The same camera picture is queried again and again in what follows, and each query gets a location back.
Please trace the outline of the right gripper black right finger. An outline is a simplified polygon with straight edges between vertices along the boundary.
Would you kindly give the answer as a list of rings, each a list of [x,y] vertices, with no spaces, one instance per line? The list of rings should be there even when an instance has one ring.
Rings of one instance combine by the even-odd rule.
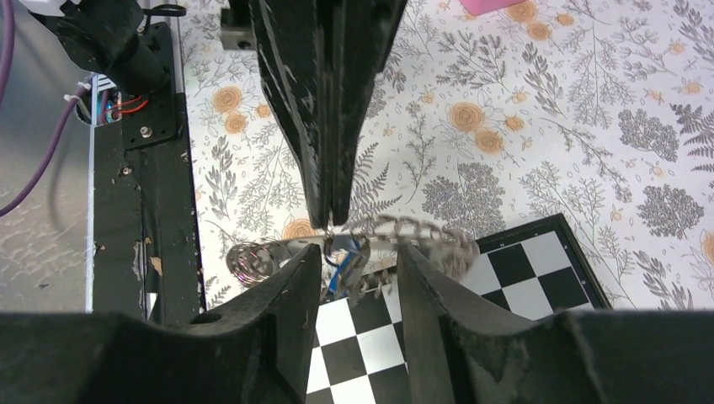
[[[397,254],[415,403],[710,403],[711,311],[515,315],[438,272],[415,247]]]

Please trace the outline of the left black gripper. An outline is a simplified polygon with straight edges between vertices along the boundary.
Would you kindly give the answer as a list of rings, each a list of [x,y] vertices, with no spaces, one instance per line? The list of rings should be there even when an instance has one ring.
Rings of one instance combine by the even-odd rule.
[[[339,226],[348,219],[359,134],[406,5],[230,1],[221,10],[223,48],[257,51],[264,95],[298,165],[315,228],[325,228],[328,220]],[[330,72],[329,202],[318,123],[319,61]]]

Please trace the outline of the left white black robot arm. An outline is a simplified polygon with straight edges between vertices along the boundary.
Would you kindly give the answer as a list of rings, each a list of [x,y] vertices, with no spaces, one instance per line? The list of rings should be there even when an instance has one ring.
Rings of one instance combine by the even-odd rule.
[[[232,1],[228,50],[254,51],[264,96],[301,173],[316,228],[349,218],[358,138],[405,9],[403,1]],[[168,66],[146,43],[135,1],[28,1],[29,13],[80,68],[149,95]]]

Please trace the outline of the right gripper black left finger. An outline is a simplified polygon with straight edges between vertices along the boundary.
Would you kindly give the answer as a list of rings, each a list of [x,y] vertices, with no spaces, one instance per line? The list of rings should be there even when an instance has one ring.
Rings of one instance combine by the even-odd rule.
[[[120,313],[6,313],[4,403],[302,403],[322,260],[276,274],[183,325]]]

